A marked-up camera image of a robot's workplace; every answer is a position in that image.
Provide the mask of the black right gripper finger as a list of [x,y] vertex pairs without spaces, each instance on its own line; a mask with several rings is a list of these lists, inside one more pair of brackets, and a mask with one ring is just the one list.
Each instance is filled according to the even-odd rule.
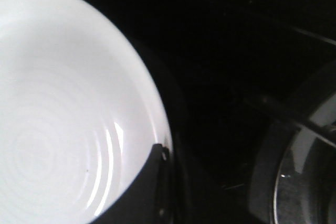
[[172,223],[172,195],[169,150],[154,144],[135,180],[94,223]]

